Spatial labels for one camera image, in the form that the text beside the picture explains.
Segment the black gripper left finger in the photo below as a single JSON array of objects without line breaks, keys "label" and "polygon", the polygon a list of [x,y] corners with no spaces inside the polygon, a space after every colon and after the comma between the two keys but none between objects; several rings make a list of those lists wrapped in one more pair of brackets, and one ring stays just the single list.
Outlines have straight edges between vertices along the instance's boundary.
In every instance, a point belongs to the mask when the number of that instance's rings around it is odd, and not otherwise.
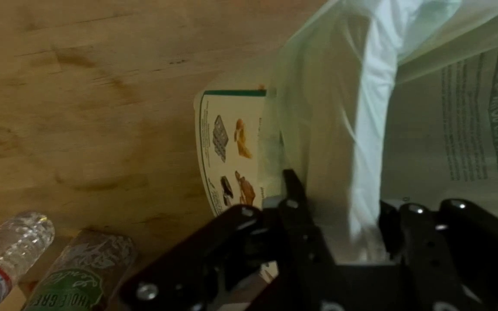
[{"label": "black gripper left finger", "polygon": [[277,263],[279,276],[248,311],[341,308],[337,267],[310,215],[303,182],[284,172],[277,208],[239,205],[130,277],[120,289],[128,311],[211,311],[223,296]]}]

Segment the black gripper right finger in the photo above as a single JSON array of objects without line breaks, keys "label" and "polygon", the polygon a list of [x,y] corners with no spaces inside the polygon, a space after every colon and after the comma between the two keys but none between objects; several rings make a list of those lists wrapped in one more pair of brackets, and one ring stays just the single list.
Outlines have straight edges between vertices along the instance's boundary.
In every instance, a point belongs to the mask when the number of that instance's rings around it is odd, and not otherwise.
[{"label": "black gripper right finger", "polygon": [[410,311],[498,311],[498,219],[465,199],[436,212],[381,205],[386,251],[405,276]]}]

